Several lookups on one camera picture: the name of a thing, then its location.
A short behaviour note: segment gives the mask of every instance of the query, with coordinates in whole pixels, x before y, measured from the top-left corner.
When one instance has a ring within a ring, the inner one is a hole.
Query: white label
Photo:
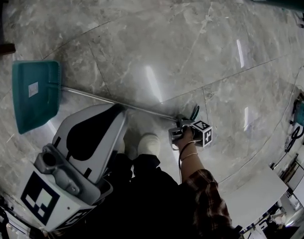
[[[36,95],[38,93],[38,82],[32,83],[28,86],[29,97]]]

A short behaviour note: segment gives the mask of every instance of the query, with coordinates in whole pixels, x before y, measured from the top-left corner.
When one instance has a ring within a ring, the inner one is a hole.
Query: person
[[[107,177],[114,191],[86,216],[83,236],[91,238],[95,230],[110,238],[239,238],[218,184],[204,169],[192,139],[187,128],[176,143],[181,153],[180,185],[159,167],[156,135],[141,138],[135,160],[121,147]]]

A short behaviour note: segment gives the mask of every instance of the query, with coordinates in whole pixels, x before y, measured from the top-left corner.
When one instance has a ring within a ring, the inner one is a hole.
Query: foot
[[[155,134],[145,134],[138,145],[138,155],[150,154],[158,156],[160,153],[160,140]]]
[[[124,154],[125,150],[126,150],[126,144],[124,143],[124,140],[122,139],[122,142],[121,142],[121,144],[119,146],[118,153]]]

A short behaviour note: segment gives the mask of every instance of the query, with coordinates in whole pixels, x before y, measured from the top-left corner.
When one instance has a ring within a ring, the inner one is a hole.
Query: black pants
[[[191,224],[184,208],[184,190],[158,166],[154,155],[142,154],[131,161],[118,154],[107,180],[114,190],[104,202],[86,216],[82,236],[158,238],[182,236]],[[132,178],[131,167],[134,166]]]

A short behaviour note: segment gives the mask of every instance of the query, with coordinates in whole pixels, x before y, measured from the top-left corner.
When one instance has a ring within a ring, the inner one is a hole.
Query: plaid shirt
[[[232,227],[225,201],[218,193],[218,184],[209,171],[196,171],[184,184],[195,193],[193,230],[198,237],[239,238],[239,234]]]

